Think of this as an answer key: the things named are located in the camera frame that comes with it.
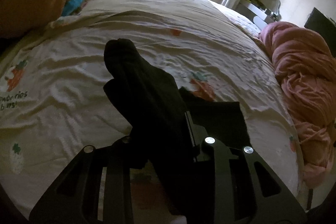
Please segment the desk by the window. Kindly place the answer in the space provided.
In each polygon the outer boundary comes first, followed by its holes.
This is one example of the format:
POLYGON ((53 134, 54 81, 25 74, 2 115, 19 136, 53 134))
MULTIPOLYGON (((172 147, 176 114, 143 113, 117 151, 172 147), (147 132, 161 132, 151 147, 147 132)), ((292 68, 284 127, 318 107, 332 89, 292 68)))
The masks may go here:
POLYGON ((259 0, 240 0, 235 11, 249 19, 260 30, 268 24, 281 20, 278 11, 269 9, 259 0))

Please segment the black garment with orange print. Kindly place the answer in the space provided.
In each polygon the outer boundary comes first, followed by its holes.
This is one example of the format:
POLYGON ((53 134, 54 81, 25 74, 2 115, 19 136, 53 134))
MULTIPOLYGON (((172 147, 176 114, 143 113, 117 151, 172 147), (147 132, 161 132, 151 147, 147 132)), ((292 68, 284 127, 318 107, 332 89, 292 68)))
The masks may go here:
POLYGON ((214 102, 179 88, 172 75, 148 63, 128 39, 107 42, 104 63, 112 75, 104 92, 131 125, 129 145, 137 164, 152 163, 169 211, 186 217, 195 189, 195 149, 186 113, 211 132, 219 129, 221 119, 243 116, 239 103, 214 102))

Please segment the white strawberry print bedsheet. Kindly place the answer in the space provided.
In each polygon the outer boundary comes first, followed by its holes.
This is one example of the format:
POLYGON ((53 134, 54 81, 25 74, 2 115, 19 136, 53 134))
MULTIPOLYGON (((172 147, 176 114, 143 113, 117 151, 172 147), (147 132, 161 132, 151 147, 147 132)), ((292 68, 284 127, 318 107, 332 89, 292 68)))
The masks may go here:
POLYGON ((302 223, 266 54, 207 0, 91 0, 1 59, 1 223, 302 223))

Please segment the black monitor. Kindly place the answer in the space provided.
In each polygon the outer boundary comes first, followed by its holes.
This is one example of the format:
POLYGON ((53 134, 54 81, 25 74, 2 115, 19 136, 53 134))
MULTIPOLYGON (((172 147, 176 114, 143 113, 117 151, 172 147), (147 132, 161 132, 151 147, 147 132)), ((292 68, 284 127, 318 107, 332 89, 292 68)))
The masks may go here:
POLYGON ((327 43, 331 54, 335 57, 336 28, 332 19, 324 16, 317 8, 313 8, 304 27, 319 33, 327 43))

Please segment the pink rumpled blanket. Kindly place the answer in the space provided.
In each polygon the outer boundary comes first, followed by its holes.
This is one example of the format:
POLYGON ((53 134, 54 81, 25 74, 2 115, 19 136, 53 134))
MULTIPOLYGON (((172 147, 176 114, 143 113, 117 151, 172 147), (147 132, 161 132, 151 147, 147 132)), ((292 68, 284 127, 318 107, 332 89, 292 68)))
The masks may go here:
POLYGON ((334 163, 335 58, 323 37, 289 22, 259 34, 283 93, 303 155, 303 181, 320 186, 334 163))

